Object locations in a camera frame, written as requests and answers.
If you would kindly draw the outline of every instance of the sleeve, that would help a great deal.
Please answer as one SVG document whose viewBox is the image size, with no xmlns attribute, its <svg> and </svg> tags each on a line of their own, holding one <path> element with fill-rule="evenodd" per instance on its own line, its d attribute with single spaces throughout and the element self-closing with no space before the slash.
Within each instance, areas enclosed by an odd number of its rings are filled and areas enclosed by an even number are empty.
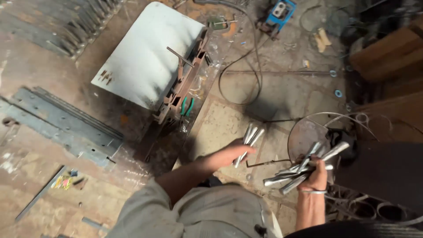
<svg viewBox="0 0 423 238">
<path fill-rule="evenodd" d="M 170 209 L 170 198 L 154 179 L 135 192 L 122 207 L 118 221 L 107 237 L 180 238 L 184 225 L 179 214 Z"/>
</svg>

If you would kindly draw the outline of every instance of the green-handled pliers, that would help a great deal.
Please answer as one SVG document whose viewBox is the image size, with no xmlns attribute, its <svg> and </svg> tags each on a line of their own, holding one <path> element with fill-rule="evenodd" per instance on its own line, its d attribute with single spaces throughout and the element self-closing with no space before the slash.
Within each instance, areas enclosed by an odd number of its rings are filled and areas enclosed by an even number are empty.
<svg viewBox="0 0 423 238">
<path fill-rule="evenodd" d="M 194 107 L 194 98 L 191 98 L 190 106 L 188 107 L 188 110 L 185 111 L 186 101 L 187 101 L 187 97 L 185 97 L 184 100 L 182 101 L 181 116 L 189 116 L 192 108 Z"/>
</svg>

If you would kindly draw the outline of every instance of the hand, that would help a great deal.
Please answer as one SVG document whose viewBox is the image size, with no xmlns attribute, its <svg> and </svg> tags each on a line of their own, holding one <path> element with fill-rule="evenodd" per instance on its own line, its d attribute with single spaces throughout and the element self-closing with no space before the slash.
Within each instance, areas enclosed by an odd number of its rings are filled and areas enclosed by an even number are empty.
<svg viewBox="0 0 423 238">
<path fill-rule="evenodd" d="M 316 163 L 316 170 L 311 173 L 310 177 L 298 185 L 298 189 L 300 190 L 326 190 L 326 183 L 327 183 L 327 171 L 325 168 L 325 163 L 321 158 L 311 155 L 311 160 Z"/>
<path fill-rule="evenodd" d="M 242 144 L 242 138 L 236 139 L 220 150 L 206 156 L 203 159 L 204 166 L 213 172 L 217 171 L 221 167 L 231 165 L 234 159 L 243 155 L 245 152 L 247 152 L 247 155 L 249 153 L 255 153 L 255 149 L 249 145 Z"/>
</svg>

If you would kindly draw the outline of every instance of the blue device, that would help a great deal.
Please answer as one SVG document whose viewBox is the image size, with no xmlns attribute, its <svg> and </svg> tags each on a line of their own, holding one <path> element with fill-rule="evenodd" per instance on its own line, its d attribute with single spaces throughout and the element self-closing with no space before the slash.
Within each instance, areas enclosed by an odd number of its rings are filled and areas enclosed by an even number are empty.
<svg viewBox="0 0 423 238">
<path fill-rule="evenodd" d="M 274 38 L 291 18 L 296 7 L 290 0 L 278 0 L 266 21 L 258 25 L 258 28 Z"/>
</svg>

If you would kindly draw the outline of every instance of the silver bracelet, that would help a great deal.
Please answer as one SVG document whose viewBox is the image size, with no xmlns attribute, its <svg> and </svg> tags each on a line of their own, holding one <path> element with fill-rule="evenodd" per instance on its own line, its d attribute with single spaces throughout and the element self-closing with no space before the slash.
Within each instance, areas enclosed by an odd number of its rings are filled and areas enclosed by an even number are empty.
<svg viewBox="0 0 423 238">
<path fill-rule="evenodd" d="M 299 191 L 303 192 L 303 193 L 308 193 L 308 194 L 325 194 L 325 193 L 327 193 L 327 190 L 312 190 L 312 191 L 299 190 Z"/>
</svg>

